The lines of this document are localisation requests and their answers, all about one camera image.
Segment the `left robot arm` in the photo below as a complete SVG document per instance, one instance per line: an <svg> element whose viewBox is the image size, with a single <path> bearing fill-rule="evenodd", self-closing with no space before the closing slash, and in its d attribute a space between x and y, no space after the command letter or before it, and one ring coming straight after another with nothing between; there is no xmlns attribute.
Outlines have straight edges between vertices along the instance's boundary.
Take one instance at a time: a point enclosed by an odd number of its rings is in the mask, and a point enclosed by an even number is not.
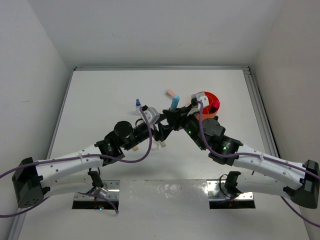
<svg viewBox="0 0 320 240"><path fill-rule="evenodd" d="M146 159L152 149L152 140L164 141L172 131L180 130L186 119L185 108L165 109L158 113L154 108L140 109L142 123L132 126L122 120L103 140L87 148L62 157L47 160L23 159L13 171L12 183L20 209L37 206L55 195L69 192L90 193L104 184L98 168L125 163L123 151L149 141L146 153L135 160Z"/></svg>

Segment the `pink highlighter marker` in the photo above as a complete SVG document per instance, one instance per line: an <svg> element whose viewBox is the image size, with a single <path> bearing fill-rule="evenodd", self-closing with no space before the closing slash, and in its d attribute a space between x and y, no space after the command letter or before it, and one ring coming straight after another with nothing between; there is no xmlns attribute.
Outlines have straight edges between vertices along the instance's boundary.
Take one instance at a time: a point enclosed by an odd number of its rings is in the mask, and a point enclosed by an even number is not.
<svg viewBox="0 0 320 240"><path fill-rule="evenodd" d="M219 109L219 107L220 107L220 102L217 100L217 101L215 101L215 102L213 102L212 103L212 107L211 107L211 109L210 109L210 112L213 114L213 113L215 113L215 112L217 112L218 111L218 109Z"/></svg>

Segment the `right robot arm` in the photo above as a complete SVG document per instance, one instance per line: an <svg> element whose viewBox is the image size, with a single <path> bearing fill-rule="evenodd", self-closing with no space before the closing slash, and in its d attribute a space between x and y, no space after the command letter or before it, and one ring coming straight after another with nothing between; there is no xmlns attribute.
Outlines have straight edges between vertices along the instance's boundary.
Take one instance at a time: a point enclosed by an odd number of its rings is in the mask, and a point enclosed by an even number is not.
<svg viewBox="0 0 320 240"><path fill-rule="evenodd" d="M227 174L224 188L230 196L256 192L287 198L308 209L318 207L320 167L315 161L292 162L257 151L225 135L217 116L202 119L186 107L164 110L163 115L173 130L185 130L201 150L209 150L216 163L253 171Z"/></svg>

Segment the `light blue marker cap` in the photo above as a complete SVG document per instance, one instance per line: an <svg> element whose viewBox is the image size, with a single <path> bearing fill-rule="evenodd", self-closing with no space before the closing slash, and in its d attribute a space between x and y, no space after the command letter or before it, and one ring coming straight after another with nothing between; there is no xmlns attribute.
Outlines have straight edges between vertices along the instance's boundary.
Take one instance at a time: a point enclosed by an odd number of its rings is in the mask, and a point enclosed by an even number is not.
<svg viewBox="0 0 320 240"><path fill-rule="evenodd" d="M172 102L177 102L177 107L180 101L180 96L179 95L175 95L174 98L172 99Z"/></svg>

